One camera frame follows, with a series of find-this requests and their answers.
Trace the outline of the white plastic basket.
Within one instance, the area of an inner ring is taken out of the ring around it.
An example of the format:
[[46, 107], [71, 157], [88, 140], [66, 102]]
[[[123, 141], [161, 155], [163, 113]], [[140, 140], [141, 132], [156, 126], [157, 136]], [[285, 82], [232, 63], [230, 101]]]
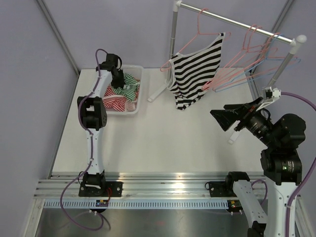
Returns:
[[143, 67], [124, 65], [122, 70], [125, 85], [118, 88], [109, 85], [102, 99], [109, 115], [133, 115], [139, 109]]

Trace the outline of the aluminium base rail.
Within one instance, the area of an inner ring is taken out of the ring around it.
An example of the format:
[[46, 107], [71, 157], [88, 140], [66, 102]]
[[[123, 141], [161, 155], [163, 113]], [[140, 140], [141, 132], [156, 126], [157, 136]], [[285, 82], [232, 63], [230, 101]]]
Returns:
[[[123, 182], [122, 199], [203, 199], [209, 197], [205, 183], [224, 181], [227, 172], [192, 173], [137, 173], [108, 172], [107, 181]], [[38, 181], [35, 198], [57, 198], [75, 172], [53, 172], [49, 178]]]

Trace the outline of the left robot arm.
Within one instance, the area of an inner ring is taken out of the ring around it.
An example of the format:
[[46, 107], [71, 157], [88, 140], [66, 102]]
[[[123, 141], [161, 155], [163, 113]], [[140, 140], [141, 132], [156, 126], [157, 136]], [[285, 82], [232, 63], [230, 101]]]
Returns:
[[97, 62], [95, 81], [86, 96], [77, 98], [78, 119], [85, 130], [88, 145], [88, 167], [80, 175], [80, 197], [107, 197], [112, 195], [111, 185], [105, 177], [102, 161], [102, 136], [107, 124], [107, 113], [103, 96], [111, 85], [123, 87], [124, 77], [121, 69], [122, 60], [116, 54], [107, 53], [104, 62], [99, 63], [98, 49], [95, 53]]

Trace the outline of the pink wire hanger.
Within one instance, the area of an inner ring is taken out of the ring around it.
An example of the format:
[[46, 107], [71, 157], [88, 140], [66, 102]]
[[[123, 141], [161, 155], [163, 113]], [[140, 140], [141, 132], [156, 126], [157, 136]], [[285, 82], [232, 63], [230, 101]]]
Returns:
[[236, 86], [239, 86], [239, 85], [242, 85], [242, 84], [245, 84], [249, 79], [251, 79], [251, 75], [247, 75], [247, 73], [251, 73], [257, 66], [260, 66], [261, 64], [263, 64], [266, 60], [268, 59], [272, 59], [272, 60], [277, 60], [279, 61], [281, 58], [280, 57], [275, 57], [275, 53], [277, 53], [278, 51], [278, 48], [277, 47], [274, 47], [273, 44], [274, 44], [274, 41], [276, 41], [279, 37], [282, 36], [281, 33], [275, 33], [275, 38], [272, 40], [271, 44], [270, 44], [270, 49], [269, 51], [267, 52], [266, 54], [266, 57], [264, 59], [264, 61], [262, 61], [261, 63], [257, 64], [256, 66], [254, 66], [251, 70], [248, 70], [248, 71], [245, 71], [242, 75], [241, 75], [241, 78], [242, 78], [242, 81], [241, 82], [235, 82], [233, 85], [230, 85], [228, 87], [225, 87], [219, 91], [214, 91], [214, 92], [221, 92], [221, 91], [224, 91], [224, 90], [228, 90], [232, 87], [236, 87]]

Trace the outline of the green white striped tank top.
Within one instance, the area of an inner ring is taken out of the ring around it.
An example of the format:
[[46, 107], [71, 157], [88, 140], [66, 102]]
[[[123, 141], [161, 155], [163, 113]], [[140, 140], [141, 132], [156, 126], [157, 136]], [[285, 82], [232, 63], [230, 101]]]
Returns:
[[123, 88], [114, 88], [111, 86], [111, 89], [116, 95], [122, 95], [130, 102], [136, 102], [139, 94], [140, 81], [137, 80], [132, 74], [123, 73], [123, 75], [125, 82]]

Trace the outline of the blue wire hanger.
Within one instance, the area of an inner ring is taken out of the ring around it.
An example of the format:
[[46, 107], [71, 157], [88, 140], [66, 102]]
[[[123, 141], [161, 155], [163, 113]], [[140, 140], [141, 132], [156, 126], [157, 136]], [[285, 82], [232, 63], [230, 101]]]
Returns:
[[277, 53], [275, 53], [275, 57], [280, 57], [281, 59], [279, 61], [268, 59], [260, 66], [257, 66], [250, 74], [247, 73], [247, 75], [251, 75], [251, 79], [249, 79], [248, 81], [255, 81], [255, 80], [270, 76], [274, 72], [276, 72], [277, 68], [281, 65], [281, 62], [283, 61], [285, 57], [278, 55], [278, 51]]

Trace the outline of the red white striped tank top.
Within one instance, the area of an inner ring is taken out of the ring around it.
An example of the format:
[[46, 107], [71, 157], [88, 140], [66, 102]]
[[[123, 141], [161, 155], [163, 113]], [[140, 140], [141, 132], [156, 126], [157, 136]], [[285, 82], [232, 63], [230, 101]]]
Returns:
[[130, 102], [124, 96], [116, 95], [112, 91], [111, 86], [107, 87], [102, 101], [106, 109], [113, 109], [117, 112], [132, 112], [136, 110], [137, 105], [137, 101]]

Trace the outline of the white clothes rack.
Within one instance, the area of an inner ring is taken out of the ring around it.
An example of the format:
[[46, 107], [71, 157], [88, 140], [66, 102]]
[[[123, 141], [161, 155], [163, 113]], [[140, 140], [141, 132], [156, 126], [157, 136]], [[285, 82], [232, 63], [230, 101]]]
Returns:
[[[281, 22], [284, 20], [285, 16], [287, 15], [287, 12], [290, 10], [292, 4], [294, 3], [294, 0], [287, 0], [286, 4], [284, 5], [281, 13], [279, 14], [279, 17], [275, 23], [275, 27], [279, 26]], [[169, 50], [169, 57], [171, 58], [174, 56], [174, 46], [175, 46], [175, 39], [176, 39], [176, 27], [177, 27], [177, 19], [178, 19], [178, 11], [180, 8], [184, 8], [193, 12], [197, 12], [198, 14], [202, 14], [208, 17], [211, 17], [213, 19], [228, 23], [230, 25], [234, 25], [236, 27], [240, 27], [243, 29], [251, 29], [254, 30], [255, 33], [261, 34], [265, 37], [267, 37], [266, 43], [268, 42], [269, 38], [273, 38], [275, 40], [281, 41], [283, 43], [289, 44], [292, 48], [288, 52], [288, 54], [283, 59], [281, 65], [277, 68], [276, 72], [274, 73], [273, 77], [269, 81], [269, 83], [263, 87], [262, 93], [264, 95], [264, 102], [259, 106], [259, 109], [264, 109], [267, 106], [271, 105], [275, 101], [277, 101], [281, 97], [281, 90], [277, 90], [276, 88], [273, 89], [276, 81], [280, 77], [280, 75], [285, 70], [286, 66], [289, 65], [290, 61], [294, 58], [294, 55], [298, 52], [300, 47], [307, 41], [307, 37], [305, 35], [299, 35], [295, 39], [289, 39], [287, 37], [282, 37], [281, 35], [277, 35], [277, 33], [265, 31], [259, 28], [256, 28], [254, 26], [250, 26], [238, 21], [235, 21], [233, 19], [229, 19], [223, 16], [220, 16], [215, 13], [211, 13], [207, 10], [202, 10], [197, 7], [194, 7], [192, 5], [184, 3], [182, 0], [174, 0], [173, 1], [173, 16], [172, 16], [172, 27], [171, 27], [171, 38], [170, 38], [170, 50]], [[147, 100], [149, 102], [154, 102], [166, 89], [168, 83], [171, 81], [171, 71], [170, 69], [166, 69], [168, 71], [167, 73], [167, 80], [165, 83], [157, 90], [155, 93], [153, 93]], [[233, 144], [239, 137], [240, 131], [234, 131], [232, 135], [230, 136], [228, 143]]]

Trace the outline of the black white striped tank top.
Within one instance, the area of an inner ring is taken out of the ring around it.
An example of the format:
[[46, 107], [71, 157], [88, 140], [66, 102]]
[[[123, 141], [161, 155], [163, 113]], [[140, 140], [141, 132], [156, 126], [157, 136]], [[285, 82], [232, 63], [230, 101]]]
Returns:
[[185, 110], [206, 93], [203, 86], [213, 80], [221, 63], [226, 34], [220, 33], [206, 48], [189, 54], [176, 53], [171, 59], [171, 79], [167, 89], [175, 98], [178, 110]]

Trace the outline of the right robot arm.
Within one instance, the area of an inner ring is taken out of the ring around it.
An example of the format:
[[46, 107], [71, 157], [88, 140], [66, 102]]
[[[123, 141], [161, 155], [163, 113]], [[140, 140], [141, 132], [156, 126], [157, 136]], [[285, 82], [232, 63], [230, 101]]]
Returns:
[[236, 197], [248, 221], [250, 237], [295, 236], [295, 199], [309, 179], [302, 172], [297, 153], [305, 141], [305, 121], [295, 114], [285, 114], [272, 123], [262, 114], [274, 99], [258, 99], [245, 104], [225, 105], [210, 113], [223, 130], [247, 129], [266, 148], [261, 152], [261, 167], [268, 194], [268, 211], [262, 209], [246, 172], [231, 171], [223, 182], [205, 184], [211, 197]]

